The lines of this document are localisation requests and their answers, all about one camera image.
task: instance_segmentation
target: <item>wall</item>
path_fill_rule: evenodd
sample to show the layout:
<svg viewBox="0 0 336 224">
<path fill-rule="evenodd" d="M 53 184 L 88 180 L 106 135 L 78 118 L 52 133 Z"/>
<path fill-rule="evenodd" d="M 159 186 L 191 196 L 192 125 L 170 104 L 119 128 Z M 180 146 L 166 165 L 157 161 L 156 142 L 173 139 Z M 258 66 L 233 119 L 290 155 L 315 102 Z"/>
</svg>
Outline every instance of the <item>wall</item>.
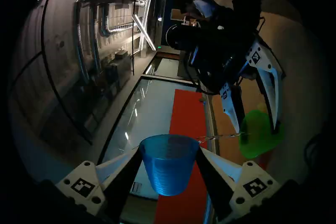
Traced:
<svg viewBox="0 0 336 224">
<path fill-rule="evenodd" d="M 78 60 L 74 53 L 72 39 L 72 15 L 75 1 L 49 0 L 45 16 L 46 55 L 52 78 L 61 97 L 79 80 Z M 12 79 L 41 50 L 40 27 L 44 4 L 45 0 L 42 0 L 39 5 L 31 10 L 21 30 L 16 52 L 13 55 L 10 76 Z M 112 25 L 131 21 L 129 17 L 131 8 L 120 10 L 115 10 L 114 6 L 110 8 Z M 82 8 L 80 23 L 84 54 L 87 59 L 91 59 L 87 36 L 87 7 Z M 130 30 L 109 38 L 102 38 L 98 35 L 100 50 L 112 52 L 124 45 L 125 38 L 130 36 Z M 39 57 L 20 77 L 13 90 L 10 103 L 10 112 L 18 115 L 13 117 L 13 125 L 17 126 L 13 129 L 16 146 L 28 172 L 38 181 L 52 179 L 53 182 L 57 182 L 74 168 L 64 162 L 64 156 L 56 153 L 38 138 L 43 123 L 56 105 L 58 105 L 58 101 L 48 82 L 42 57 Z M 70 124 L 65 120 L 59 120 L 58 123 Z"/>
<path fill-rule="evenodd" d="M 78 59 L 74 53 L 72 38 L 73 3 L 76 0 L 49 0 L 45 17 L 45 49 L 52 78 L 61 96 L 79 80 Z M 17 51 L 13 59 L 12 76 L 16 76 L 23 65 L 41 50 L 40 25 L 43 0 L 39 6 L 30 12 L 21 36 L 17 41 Z M 110 25 L 131 22 L 131 10 L 115 10 L 110 7 Z M 92 64 L 88 37 L 88 7 L 81 10 L 81 37 L 83 42 L 84 57 L 87 66 Z M 100 37 L 98 45 L 102 56 L 105 56 L 123 45 L 123 41 L 131 36 L 131 30 L 122 32 L 109 38 Z M 42 58 L 34 61 L 18 81 L 14 96 L 26 115 L 30 125 L 39 132 L 49 113 L 57 104 L 50 88 Z"/>
</svg>

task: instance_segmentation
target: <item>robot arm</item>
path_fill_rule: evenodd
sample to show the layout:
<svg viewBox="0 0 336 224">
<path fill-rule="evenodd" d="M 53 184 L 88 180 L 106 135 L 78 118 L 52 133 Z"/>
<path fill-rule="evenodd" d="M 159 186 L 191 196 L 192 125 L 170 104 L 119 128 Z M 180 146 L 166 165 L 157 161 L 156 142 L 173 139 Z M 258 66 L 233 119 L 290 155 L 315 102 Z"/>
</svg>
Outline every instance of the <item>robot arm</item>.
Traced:
<svg viewBox="0 0 336 224">
<path fill-rule="evenodd" d="M 139 148 L 95 166 L 84 161 L 56 187 L 87 213 L 119 223 L 123 206 L 142 162 Z M 199 148 L 196 162 L 204 179 L 218 220 L 224 223 L 260 206 L 271 198 L 279 184 L 255 162 L 240 166 Z"/>
</svg>

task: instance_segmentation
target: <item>black cable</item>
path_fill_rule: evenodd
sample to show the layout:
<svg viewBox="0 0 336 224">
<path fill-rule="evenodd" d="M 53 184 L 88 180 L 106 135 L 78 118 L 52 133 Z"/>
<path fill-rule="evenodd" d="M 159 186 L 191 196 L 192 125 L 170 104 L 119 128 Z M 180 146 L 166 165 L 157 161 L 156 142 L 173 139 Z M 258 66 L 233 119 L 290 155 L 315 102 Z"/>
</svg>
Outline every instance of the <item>black cable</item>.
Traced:
<svg viewBox="0 0 336 224">
<path fill-rule="evenodd" d="M 74 119 L 71 117 L 70 113 L 68 112 L 68 110 L 66 109 L 66 106 L 64 104 L 64 102 L 62 101 L 62 98 L 60 97 L 55 83 L 53 81 L 53 78 L 51 76 L 51 72 L 49 69 L 49 65 L 48 65 L 48 60 L 47 60 L 47 56 L 45 54 L 45 43 L 44 43 L 44 26 L 45 26 L 45 13 L 47 12 L 47 5 L 48 5 L 49 0 L 45 0 L 45 5 L 43 7 L 43 12 L 42 12 L 42 19 L 41 19 L 41 53 L 42 53 L 42 58 L 43 58 L 43 64 L 45 66 L 45 71 L 47 72 L 47 77 L 49 80 L 49 83 L 51 85 L 52 90 L 54 91 L 54 94 L 61 106 L 61 108 L 63 109 L 64 113 L 66 114 L 66 116 L 69 118 L 70 122 L 73 124 L 73 126 L 76 128 L 76 130 L 78 131 L 78 133 L 84 138 L 85 141 L 87 141 L 90 145 L 92 145 L 92 142 L 86 137 L 86 135 L 81 131 L 81 129 L 79 128 L 79 126 L 76 124 L 76 122 L 74 121 Z"/>
<path fill-rule="evenodd" d="M 265 23 L 265 21 L 266 21 L 266 19 L 265 19 L 265 17 L 260 17 L 260 20 L 262 20 L 263 19 L 263 22 L 261 23 L 261 25 L 260 25 L 260 28 L 259 28 L 259 30 L 258 30 L 258 33 L 261 31 L 261 28 L 263 27 L 263 25 L 264 25 L 264 23 Z"/>
<path fill-rule="evenodd" d="M 187 61 L 188 61 L 188 57 L 185 55 L 185 57 L 184 57 L 184 59 L 183 59 L 184 69 L 185 69 L 186 74 L 188 75 L 190 81 L 193 83 L 193 85 L 196 87 L 196 89 L 199 90 L 200 92 L 206 94 L 206 95 L 217 95 L 217 94 L 215 94 L 215 93 L 210 93 L 210 92 L 204 91 L 204 90 L 201 88 L 201 84 L 196 85 L 194 79 L 192 78 L 192 76 L 190 75 L 190 73 L 189 73 L 189 71 L 188 71 Z"/>
<path fill-rule="evenodd" d="M 28 68 L 28 66 L 31 65 L 31 63 L 33 63 L 35 61 L 35 59 L 37 59 L 40 55 L 42 55 L 42 52 L 38 52 L 34 57 L 32 57 L 23 67 L 22 69 L 19 71 L 18 75 L 15 77 L 15 79 L 13 80 L 12 84 L 10 85 L 9 91 L 8 91 L 8 95 L 10 95 L 13 91 L 13 88 L 15 87 L 16 83 L 18 82 L 18 79 L 21 77 L 21 75 L 24 73 L 24 71 Z"/>
</svg>

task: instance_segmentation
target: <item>fluorescent light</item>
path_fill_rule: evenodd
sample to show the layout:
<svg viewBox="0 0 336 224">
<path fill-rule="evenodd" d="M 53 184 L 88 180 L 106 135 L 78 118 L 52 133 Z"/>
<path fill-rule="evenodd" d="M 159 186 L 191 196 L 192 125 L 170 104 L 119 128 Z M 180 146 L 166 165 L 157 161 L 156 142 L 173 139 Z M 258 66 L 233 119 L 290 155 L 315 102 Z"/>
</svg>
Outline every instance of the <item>fluorescent light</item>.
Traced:
<svg viewBox="0 0 336 224">
<path fill-rule="evenodd" d="M 137 24 L 141 33 L 144 35 L 144 37 L 145 37 L 146 41 L 148 42 L 148 44 L 150 45 L 151 49 L 153 51 L 156 51 L 155 46 L 154 46 L 153 42 L 150 40 L 150 37 L 148 36 L 148 34 L 147 34 L 145 28 L 143 27 L 142 23 L 140 22 L 139 17 L 135 14 L 135 15 L 132 15 L 132 18 L 133 18 L 134 22 Z"/>
<path fill-rule="evenodd" d="M 146 0 L 146 5 L 144 7 L 144 17 L 142 20 L 142 24 L 144 27 L 147 27 L 147 17 L 148 17 L 148 12 L 150 10 L 150 1 L 151 0 Z M 140 36 L 140 44 L 139 44 L 139 49 L 142 50 L 144 46 L 144 36 Z"/>
<path fill-rule="evenodd" d="M 150 72 L 150 69 L 152 68 L 152 65 L 150 65 L 146 71 L 146 74 L 148 74 Z"/>
</svg>

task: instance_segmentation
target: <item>person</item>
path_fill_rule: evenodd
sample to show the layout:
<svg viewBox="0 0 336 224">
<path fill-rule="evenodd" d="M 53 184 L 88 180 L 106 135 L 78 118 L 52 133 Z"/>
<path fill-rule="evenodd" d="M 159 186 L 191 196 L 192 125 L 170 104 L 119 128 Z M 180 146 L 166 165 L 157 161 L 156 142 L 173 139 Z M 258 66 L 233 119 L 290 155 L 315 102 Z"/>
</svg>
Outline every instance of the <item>person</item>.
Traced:
<svg viewBox="0 0 336 224">
<path fill-rule="evenodd" d="M 218 5 L 214 0 L 182 0 L 180 6 L 182 15 L 195 18 L 203 25 L 225 27 L 232 22 L 233 10 Z"/>
<path fill-rule="evenodd" d="M 184 0 L 181 2 L 180 11 L 182 15 L 198 21 L 209 21 L 218 7 L 215 4 L 205 0 Z"/>
</svg>

